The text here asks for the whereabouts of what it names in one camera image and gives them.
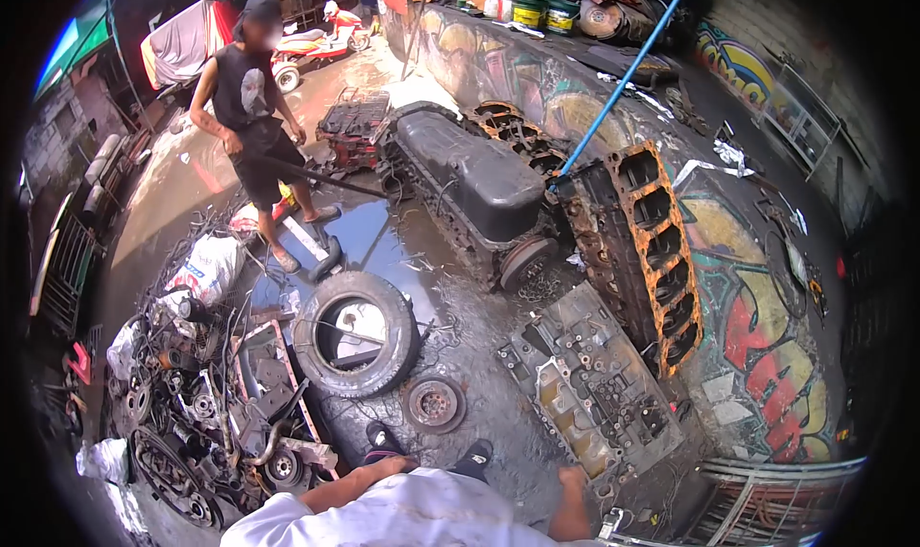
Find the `white cloth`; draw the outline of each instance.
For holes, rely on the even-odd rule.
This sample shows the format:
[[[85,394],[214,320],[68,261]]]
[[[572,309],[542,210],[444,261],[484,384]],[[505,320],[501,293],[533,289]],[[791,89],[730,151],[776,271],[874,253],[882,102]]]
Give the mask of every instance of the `white cloth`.
[[[344,507],[314,515],[295,495],[273,495],[224,533],[222,547],[466,545],[597,547],[557,543],[513,520],[511,504],[466,475],[420,467],[372,485]]]

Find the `black shorts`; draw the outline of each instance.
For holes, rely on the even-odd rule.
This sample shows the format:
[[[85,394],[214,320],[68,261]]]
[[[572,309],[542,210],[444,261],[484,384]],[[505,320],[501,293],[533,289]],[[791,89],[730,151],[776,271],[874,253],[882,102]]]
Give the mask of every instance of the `black shorts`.
[[[283,131],[278,134],[278,139],[270,145],[268,150],[247,150],[244,145],[242,152],[230,158],[240,184],[243,185],[256,209],[271,211],[272,205],[277,204],[282,198],[282,193],[278,189],[278,180],[285,184],[306,180],[299,175],[270,169],[265,163],[259,162],[260,155],[277,158],[300,167],[304,167],[306,161],[300,150],[297,150],[293,141]]]

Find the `hand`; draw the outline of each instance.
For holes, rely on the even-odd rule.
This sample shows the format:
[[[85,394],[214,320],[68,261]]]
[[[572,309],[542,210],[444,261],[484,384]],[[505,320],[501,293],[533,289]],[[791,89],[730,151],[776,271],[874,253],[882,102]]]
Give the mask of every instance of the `hand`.
[[[377,461],[371,465],[368,465],[368,469],[374,473],[374,479],[376,481],[381,481],[386,479],[390,475],[396,475],[404,471],[411,471],[419,466],[419,463],[413,460],[411,457],[406,457],[405,455],[396,455],[394,457],[387,457],[385,460]]]
[[[226,131],[226,136],[224,137],[224,151],[227,152],[228,156],[235,156],[243,151],[243,142],[239,140],[239,136],[237,136],[236,132],[232,129]]]
[[[296,138],[293,143],[295,146],[303,146],[306,141],[306,131],[303,126],[296,121],[291,122],[291,133]]]
[[[588,484],[588,473],[584,472],[581,465],[559,468],[559,483],[564,491],[577,491],[581,494],[584,486]]]

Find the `glass display case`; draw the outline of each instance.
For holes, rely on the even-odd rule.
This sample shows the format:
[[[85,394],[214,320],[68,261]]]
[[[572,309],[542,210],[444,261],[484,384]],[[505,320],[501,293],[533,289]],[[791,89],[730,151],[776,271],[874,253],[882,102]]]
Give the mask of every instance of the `glass display case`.
[[[783,64],[764,102],[758,124],[763,120],[799,152],[811,171],[809,178],[840,131],[840,119],[788,64]]]

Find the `graffiti mural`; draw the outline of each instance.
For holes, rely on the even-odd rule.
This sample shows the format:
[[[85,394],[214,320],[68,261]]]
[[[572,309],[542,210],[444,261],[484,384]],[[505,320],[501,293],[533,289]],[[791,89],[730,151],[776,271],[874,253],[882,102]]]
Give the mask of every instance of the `graffiti mural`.
[[[412,12],[385,13],[391,47],[407,47]],[[698,49],[711,55],[710,65],[722,66],[720,73],[749,101],[763,102],[773,85],[769,70],[759,60],[754,65],[743,58],[743,48],[733,47],[721,32],[717,35],[710,27],[708,34],[705,42],[700,36]],[[510,102],[558,138],[581,139],[611,92],[597,81],[595,71],[565,55],[436,6],[421,18],[417,49],[420,65],[460,106]],[[662,124],[647,105],[623,98],[586,153],[601,156],[655,139],[673,178],[680,162],[706,159],[682,139],[683,131],[670,122]],[[761,243],[718,185],[697,173],[682,190],[678,197],[706,329],[702,345],[678,373],[709,438],[729,457],[827,461],[833,455],[835,421],[825,379],[830,364],[818,363],[806,320],[786,311]]]
[[[720,425],[739,431],[736,456],[830,461],[827,386],[806,320],[787,312],[764,252],[736,210],[707,191],[684,193],[680,201],[706,326],[697,397],[707,398]]]
[[[712,24],[699,24],[696,54],[753,107],[764,104],[773,91],[773,73],[764,60]]]

